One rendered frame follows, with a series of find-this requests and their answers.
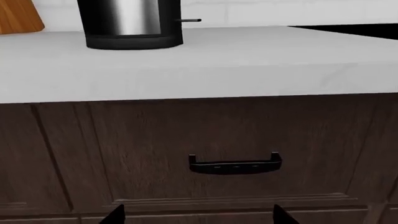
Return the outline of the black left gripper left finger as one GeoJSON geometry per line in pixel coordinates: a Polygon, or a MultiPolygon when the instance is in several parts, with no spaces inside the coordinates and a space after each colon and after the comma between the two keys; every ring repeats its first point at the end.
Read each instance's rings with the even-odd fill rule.
{"type": "Polygon", "coordinates": [[[105,218],[103,218],[99,224],[125,224],[126,214],[124,205],[119,205],[112,212],[110,212],[105,218]]]}

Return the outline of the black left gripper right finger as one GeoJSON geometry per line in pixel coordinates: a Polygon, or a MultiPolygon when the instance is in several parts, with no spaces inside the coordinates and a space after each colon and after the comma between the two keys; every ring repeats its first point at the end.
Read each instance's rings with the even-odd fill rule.
{"type": "Polygon", "coordinates": [[[279,205],[274,205],[273,208],[273,224],[300,224],[295,218],[290,216],[288,212],[286,212],[279,205]]]}

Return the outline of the black and steel electric kettle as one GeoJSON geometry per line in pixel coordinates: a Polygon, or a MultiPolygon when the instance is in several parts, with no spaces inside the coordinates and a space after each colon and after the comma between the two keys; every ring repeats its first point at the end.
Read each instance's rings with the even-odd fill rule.
{"type": "Polygon", "coordinates": [[[183,44],[181,0],[77,0],[86,46],[154,50],[183,44]]]}

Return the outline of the dark wood drawer front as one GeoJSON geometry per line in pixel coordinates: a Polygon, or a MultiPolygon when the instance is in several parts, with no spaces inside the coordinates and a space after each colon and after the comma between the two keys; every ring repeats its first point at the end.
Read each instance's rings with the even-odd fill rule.
{"type": "Polygon", "coordinates": [[[218,210],[272,200],[379,201],[398,176],[398,94],[41,103],[34,106],[77,212],[218,210]],[[269,160],[208,175],[197,162],[269,160]]]}

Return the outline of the black cooktop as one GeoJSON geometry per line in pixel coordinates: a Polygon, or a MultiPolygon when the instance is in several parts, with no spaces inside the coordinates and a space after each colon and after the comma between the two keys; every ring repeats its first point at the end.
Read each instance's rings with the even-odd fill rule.
{"type": "Polygon", "coordinates": [[[398,24],[350,24],[290,27],[398,40],[398,24]]]}

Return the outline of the wooden cutting board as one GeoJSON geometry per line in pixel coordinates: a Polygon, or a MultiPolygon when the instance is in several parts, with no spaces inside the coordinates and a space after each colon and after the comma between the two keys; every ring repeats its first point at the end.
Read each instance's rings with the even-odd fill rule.
{"type": "Polygon", "coordinates": [[[32,0],[0,0],[0,35],[34,33],[44,28],[32,0]]]}

